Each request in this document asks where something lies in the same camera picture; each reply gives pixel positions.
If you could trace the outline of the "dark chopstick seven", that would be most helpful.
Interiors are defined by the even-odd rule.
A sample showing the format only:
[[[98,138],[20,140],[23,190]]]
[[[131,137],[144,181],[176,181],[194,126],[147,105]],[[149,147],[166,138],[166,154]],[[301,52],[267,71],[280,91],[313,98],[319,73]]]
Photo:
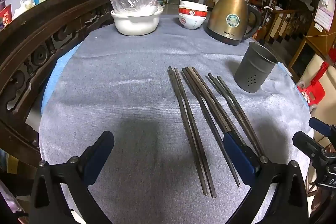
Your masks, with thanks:
[[[254,144],[255,150],[258,151],[260,156],[265,156],[265,152],[264,149],[262,148],[262,145],[248,119],[248,117],[246,116],[243,108],[240,106],[239,102],[237,101],[236,97],[233,95],[232,91],[230,90],[230,88],[226,85],[226,83],[223,81],[223,79],[220,76],[217,76],[217,80],[220,82],[221,87],[224,88],[225,93],[230,97],[234,108],[236,109],[236,111],[238,112],[241,120],[243,121],[243,124],[248,132],[249,135],[249,140],[252,144]]]

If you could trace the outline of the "dark chopstick four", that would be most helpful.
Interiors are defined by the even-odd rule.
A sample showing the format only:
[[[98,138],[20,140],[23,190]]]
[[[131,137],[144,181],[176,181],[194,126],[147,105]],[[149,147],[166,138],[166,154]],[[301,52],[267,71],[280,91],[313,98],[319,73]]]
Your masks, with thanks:
[[[191,78],[194,81],[194,83],[196,84],[196,86],[198,87],[198,89],[200,90],[201,94],[203,95],[205,101],[207,102],[207,105],[209,107],[209,110],[210,110],[211,114],[215,118],[215,120],[216,120],[217,124],[219,125],[220,129],[222,130],[222,132],[224,134],[230,132],[230,127],[225,122],[225,120],[222,117],[221,113],[219,112],[215,102],[211,98],[211,96],[210,96],[209,92],[207,91],[207,89],[205,88],[205,86],[200,81],[199,77],[190,68],[187,67],[186,70],[187,70],[187,73],[191,76]]]

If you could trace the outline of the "dark chopstick six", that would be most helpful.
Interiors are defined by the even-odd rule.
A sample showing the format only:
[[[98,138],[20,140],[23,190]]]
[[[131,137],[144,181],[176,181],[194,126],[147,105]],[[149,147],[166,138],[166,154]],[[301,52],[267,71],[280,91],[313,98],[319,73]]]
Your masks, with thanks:
[[[234,114],[236,120],[237,120],[238,123],[240,124],[240,127],[243,129],[245,135],[246,135],[247,138],[249,139],[248,132],[247,132],[247,130],[246,130],[244,124],[243,124],[243,121],[241,120],[241,118],[240,118],[238,112],[237,112],[236,109],[234,108],[234,105],[233,105],[233,103],[232,103],[230,97],[225,93],[224,88],[221,87],[221,84],[220,84],[220,82],[217,80],[217,78],[215,78],[211,73],[208,74],[208,77],[209,77],[209,79],[213,82],[213,84],[217,87],[219,93],[226,99],[227,104],[228,104],[229,108],[231,109],[231,112]]]

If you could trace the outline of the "dark chopstick two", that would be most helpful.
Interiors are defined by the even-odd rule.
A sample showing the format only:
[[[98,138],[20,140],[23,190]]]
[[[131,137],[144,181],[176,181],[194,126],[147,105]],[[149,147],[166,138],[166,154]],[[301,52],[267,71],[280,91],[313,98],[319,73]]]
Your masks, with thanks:
[[[183,87],[183,83],[182,83],[182,80],[180,78],[179,71],[178,71],[177,68],[174,68],[174,71],[175,71],[175,75],[176,75],[176,78],[177,78],[177,81],[178,81],[178,86],[179,86],[180,92],[182,94],[182,97],[183,97],[185,105],[186,105],[187,115],[188,115],[189,121],[191,123],[191,128],[192,128],[192,131],[193,131],[193,136],[194,136],[195,143],[196,143],[196,146],[197,146],[197,149],[198,149],[198,152],[199,152],[199,156],[201,157],[202,166],[203,166],[203,169],[205,171],[206,179],[207,179],[209,189],[210,189],[210,194],[211,194],[212,198],[216,198],[217,193],[215,191],[213,178],[211,176],[209,164],[208,164],[206,154],[205,154],[205,151],[204,151],[204,148],[203,148],[201,137],[199,135],[197,124],[195,122],[194,115],[193,115],[193,112],[191,110],[191,107],[190,107],[185,89]]]

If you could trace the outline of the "dark chopstick five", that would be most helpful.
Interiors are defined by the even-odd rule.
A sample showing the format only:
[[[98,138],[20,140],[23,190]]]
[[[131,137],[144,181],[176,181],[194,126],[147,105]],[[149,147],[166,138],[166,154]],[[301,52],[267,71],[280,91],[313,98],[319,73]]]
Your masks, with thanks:
[[[200,76],[200,74],[198,73],[198,71],[192,67],[191,68],[192,71],[197,75],[198,79],[201,81],[201,83],[203,84],[203,86],[206,88],[208,94],[210,95],[210,97],[213,99],[214,103],[216,104],[219,112],[221,113],[223,119],[225,120],[225,123],[227,125],[227,127],[234,133],[234,135],[240,139],[240,141],[246,145],[244,139],[242,138],[242,136],[240,135],[240,133],[238,132],[237,128],[235,127],[235,125],[233,124],[232,120],[229,118],[229,116],[227,115],[227,113],[225,112],[225,110],[222,108],[221,104],[218,102],[218,100],[216,99],[216,97],[214,96],[214,94],[212,93],[211,89],[207,86],[207,84],[205,83],[205,81],[202,79],[202,77]]]

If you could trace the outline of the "red plastic chair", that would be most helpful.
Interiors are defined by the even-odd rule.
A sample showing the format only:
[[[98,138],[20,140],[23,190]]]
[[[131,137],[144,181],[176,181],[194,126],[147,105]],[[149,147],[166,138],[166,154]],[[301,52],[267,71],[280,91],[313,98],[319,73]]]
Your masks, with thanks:
[[[328,67],[329,64],[324,61],[317,74],[312,78],[309,86],[305,86],[303,81],[297,83],[297,88],[309,107],[318,105],[325,96],[325,90],[319,80],[325,74]]]

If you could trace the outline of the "dark grey utensil holder cup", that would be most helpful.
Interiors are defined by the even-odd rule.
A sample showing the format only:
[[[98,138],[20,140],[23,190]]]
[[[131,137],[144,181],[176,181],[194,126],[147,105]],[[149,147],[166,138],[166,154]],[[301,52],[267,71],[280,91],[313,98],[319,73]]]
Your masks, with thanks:
[[[246,92],[255,93],[278,63],[276,56],[257,42],[249,47],[234,75],[234,81]]]

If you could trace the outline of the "wooden stair railing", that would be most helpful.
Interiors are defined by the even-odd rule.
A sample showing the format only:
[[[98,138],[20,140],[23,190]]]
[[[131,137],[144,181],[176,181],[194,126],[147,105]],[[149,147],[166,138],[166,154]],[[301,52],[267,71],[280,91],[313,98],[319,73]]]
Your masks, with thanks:
[[[314,12],[310,10],[283,10],[273,0],[270,6],[264,7],[265,18],[262,26],[255,33],[260,43],[273,44],[275,41],[287,42],[293,38],[303,38],[307,34],[313,20]]]

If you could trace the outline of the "gold electric kettle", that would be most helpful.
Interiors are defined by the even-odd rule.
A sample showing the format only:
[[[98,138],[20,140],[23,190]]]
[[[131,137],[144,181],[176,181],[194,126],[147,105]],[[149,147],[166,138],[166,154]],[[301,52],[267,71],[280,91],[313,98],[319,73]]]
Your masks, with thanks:
[[[212,38],[237,46],[249,39],[261,24],[261,13],[247,0],[218,0],[206,26]]]

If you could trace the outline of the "blue table cover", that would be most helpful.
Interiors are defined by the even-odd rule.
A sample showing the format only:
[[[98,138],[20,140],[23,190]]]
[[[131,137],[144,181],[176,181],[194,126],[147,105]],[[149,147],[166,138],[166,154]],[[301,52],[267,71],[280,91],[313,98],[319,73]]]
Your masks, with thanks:
[[[41,113],[43,113],[46,105],[48,104],[48,101],[51,98],[52,93],[54,92],[54,89],[56,88],[57,82],[60,79],[60,76],[65,66],[67,65],[70,58],[77,51],[77,49],[80,47],[80,44],[72,48],[72,50],[70,50],[69,52],[67,52],[65,55],[63,55],[57,60],[56,65],[54,69],[52,70],[51,75],[49,77],[49,80],[47,81],[45,91],[43,93]]]

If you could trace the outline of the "grey towel cloth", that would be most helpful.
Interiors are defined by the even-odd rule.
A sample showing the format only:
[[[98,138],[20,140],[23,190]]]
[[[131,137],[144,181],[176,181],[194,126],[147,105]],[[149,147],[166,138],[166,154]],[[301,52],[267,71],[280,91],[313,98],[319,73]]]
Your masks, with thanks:
[[[307,174],[309,158],[292,137],[298,131],[313,135],[309,109],[281,64],[254,94],[236,85],[248,46],[221,43],[203,27],[185,29],[174,15],[162,16],[145,36],[122,35],[114,25],[91,32],[57,84],[46,88],[42,158],[66,162],[110,131],[115,145],[90,192],[113,223],[225,223],[249,187],[236,185],[198,100],[187,90],[217,196],[203,194],[168,70],[194,67],[203,78],[220,76],[268,159],[295,160]]]

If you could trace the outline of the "red white bowl stack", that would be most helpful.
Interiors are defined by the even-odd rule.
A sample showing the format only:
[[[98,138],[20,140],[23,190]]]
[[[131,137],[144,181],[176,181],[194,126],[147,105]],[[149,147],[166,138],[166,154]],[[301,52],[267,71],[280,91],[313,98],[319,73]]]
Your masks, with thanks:
[[[196,30],[205,22],[207,10],[206,5],[181,0],[179,2],[178,18],[184,28]]]

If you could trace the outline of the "dark carved wooden chair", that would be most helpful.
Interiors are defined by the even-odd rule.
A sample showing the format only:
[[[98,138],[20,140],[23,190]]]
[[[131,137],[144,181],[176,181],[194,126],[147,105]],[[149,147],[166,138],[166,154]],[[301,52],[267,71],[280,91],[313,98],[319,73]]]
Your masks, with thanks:
[[[58,58],[112,24],[110,0],[46,0],[1,30],[1,149],[34,168],[39,133],[26,123]]]

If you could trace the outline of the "pink wall calendar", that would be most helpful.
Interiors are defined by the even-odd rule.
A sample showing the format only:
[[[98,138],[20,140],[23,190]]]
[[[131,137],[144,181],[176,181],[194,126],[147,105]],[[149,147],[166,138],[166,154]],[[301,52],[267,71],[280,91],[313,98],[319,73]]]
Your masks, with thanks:
[[[315,27],[322,31],[322,28],[329,32],[335,12],[335,0],[319,0],[315,13]]]

